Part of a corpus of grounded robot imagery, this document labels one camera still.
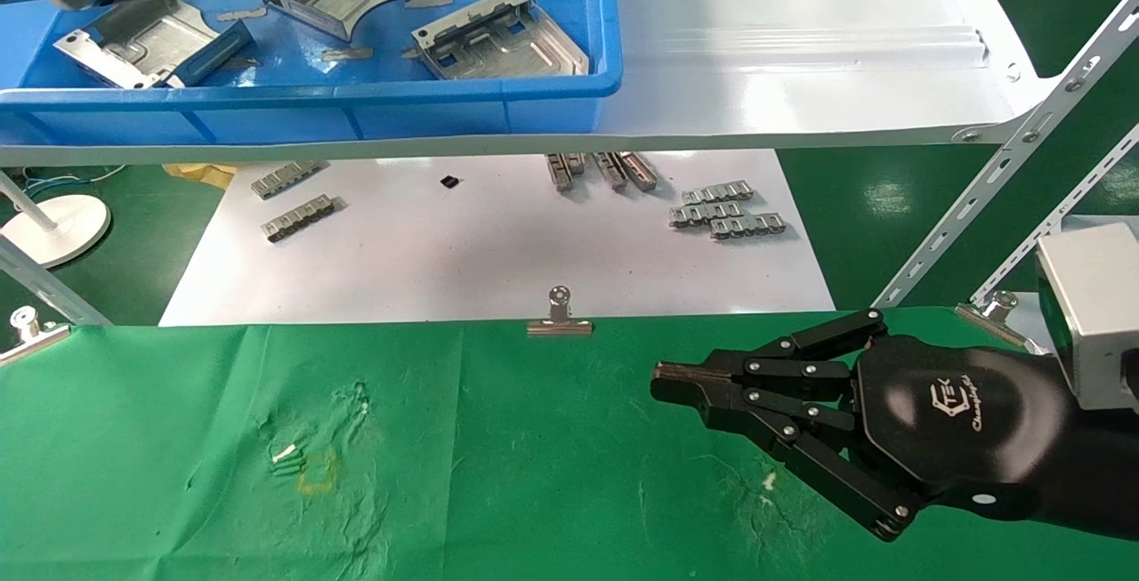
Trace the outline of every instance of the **green cloth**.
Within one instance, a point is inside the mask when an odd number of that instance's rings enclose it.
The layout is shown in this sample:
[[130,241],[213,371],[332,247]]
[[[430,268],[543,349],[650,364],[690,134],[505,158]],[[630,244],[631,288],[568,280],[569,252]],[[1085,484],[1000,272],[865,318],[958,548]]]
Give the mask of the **green cloth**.
[[[1136,543],[952,509],[880,543],[745,439],[649,398],[658,360],[833,316],[565,339],[517,321],[77,329],[0,369],[0,579],[1133,575]],[[888,322],[990,341],[948,310]]]

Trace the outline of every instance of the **white lamp base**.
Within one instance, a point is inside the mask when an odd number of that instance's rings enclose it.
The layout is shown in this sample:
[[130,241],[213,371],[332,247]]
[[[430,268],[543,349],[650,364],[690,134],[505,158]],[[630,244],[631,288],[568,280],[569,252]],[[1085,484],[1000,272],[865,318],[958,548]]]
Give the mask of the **white lamp base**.
[[27,213],[17,213],[0,234],[43,268],[55,268],[90,249],[110,227],[110,210],[93,196],[60,196],[36,204],[56,221],[43,231]]

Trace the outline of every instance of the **blue bin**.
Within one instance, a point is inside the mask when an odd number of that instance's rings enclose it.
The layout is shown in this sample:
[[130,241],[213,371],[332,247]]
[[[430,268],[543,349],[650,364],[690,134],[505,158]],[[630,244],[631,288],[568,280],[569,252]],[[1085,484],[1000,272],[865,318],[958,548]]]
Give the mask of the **blue bin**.
[[[218,14],[260,0],[187,0],[215,30]],[[379,6],[351,44],[276,10],[245,21],[260,63],[216,71],[186,90],[105,89],[52,43],[104,10],[49,2],[0,6],[0,145],[165,146],[401,139],[416,136],[587,133],[623,75],[616,0],[534,0],[590,57],[589,75],[436,81],[401,57],[411,31],[478,0],[444,8]],[[369,60],[325,63],[325,50],[372,47]]]

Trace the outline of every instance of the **white table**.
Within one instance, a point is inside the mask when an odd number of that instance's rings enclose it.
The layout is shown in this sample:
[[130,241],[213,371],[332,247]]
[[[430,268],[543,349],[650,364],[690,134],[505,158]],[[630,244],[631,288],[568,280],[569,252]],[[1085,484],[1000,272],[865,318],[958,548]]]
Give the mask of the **white table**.
[[[833,310],[772,150],[645,153],[662,187],[623,195],[592,163],[566,196],[544,156],[338,161],[262,202],[243,169],[162,326],[533,319],[555,285],[579,317]],[[462,179],[449,190],[444,175]],[[719,243],[674,231],[682,189],[746,179],[781,236]],[[349,207],[277,245],[264,221],[326,193]]]

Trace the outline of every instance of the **yellow stain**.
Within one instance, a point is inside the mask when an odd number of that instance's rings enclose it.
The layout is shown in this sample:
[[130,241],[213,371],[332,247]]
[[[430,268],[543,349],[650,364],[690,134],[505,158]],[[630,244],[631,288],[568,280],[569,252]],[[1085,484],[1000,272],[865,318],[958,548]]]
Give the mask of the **yellow stain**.
[[323,459],[319,472],[323,475],[319,481],[309,481],[309,466],[305,465],[301,469],[301,474],[296,477],[296,491],[301,492],[305,497],[316,497],[317,494],[327,494],[336,488],[336,473],[339,470],[339,458],[336,456],[336,451],[331,448],[325,450],[321,455]]

